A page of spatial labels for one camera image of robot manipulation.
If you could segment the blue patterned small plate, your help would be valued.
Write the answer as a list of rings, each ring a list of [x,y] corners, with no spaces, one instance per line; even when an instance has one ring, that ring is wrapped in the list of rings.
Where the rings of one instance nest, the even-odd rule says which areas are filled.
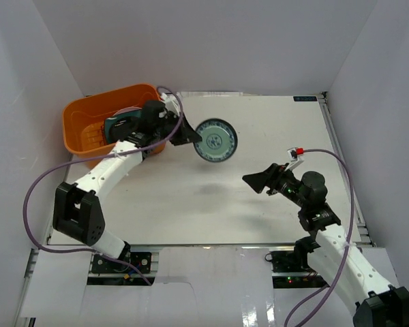
[[[195,132],[202,140],[194,143],[194,150],[205,161],[221,163],[230,159],[237,150],[237,132],[225,120],[207,119],[197,126]]]

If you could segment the teal square plate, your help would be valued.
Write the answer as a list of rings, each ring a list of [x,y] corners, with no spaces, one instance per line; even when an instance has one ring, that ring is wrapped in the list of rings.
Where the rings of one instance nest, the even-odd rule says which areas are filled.
[[[112,144],[112,143],[110,143],[110,141],[108,140],[108,130],[109,130],[110,127],[115,123],[115,121],[116,121],[117,119],[120,119],[120,118],[119,118],[119,117],[114,117],[114,115],[113,115],[113,116],[108,117],[108,118],[104,121],[104,134],[105,134],[106,142],[107,142],[108,144]]]

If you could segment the black round plate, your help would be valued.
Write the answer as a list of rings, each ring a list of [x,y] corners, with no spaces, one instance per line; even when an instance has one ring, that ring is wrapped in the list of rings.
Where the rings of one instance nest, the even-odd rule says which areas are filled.
[[[124,141],[138,126],[138,117],[127,116],[117,119],[108,130],[108,140],[110,143]]]

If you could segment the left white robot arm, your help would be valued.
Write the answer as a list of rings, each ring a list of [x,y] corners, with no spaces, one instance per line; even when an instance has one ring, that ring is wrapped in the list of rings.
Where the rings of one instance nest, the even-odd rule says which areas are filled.
[[[138,116],[113,116],[110,120],[108,137],[115,141],[113,149],[100,156],[89,173],[72,184],[63,182],[57,187],[52,226],[104,254],[107,264],[122,272],[130,265],[130,246],[106,229],[103,200],[130,170],[154,155],[156,147],[167,141],[179,146],[202,138],[187,122],[177,95],[145,102]]]

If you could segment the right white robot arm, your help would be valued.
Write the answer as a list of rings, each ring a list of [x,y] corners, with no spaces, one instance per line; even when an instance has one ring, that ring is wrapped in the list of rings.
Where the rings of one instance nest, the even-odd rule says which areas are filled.
[[[280,193],[299,206],[299,221],[308,236],[294,246],[295,266],[316,271],[347,306],[354,326],[409,326],[409,291],[395,287],[362,252],[347,241],[347,234],[327,204],[325,178],[309,171],[297,179],[285,165],[243,176],[256,193]]]

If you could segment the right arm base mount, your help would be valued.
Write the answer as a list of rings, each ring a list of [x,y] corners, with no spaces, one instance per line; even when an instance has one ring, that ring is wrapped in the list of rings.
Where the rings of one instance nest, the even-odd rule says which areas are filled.
[[[307,263],[307,255],[320,245],[310,236],[298,240],[291,249],[268,252],[264,260],[271,265],[274,289],[328,287],[322,276]]]

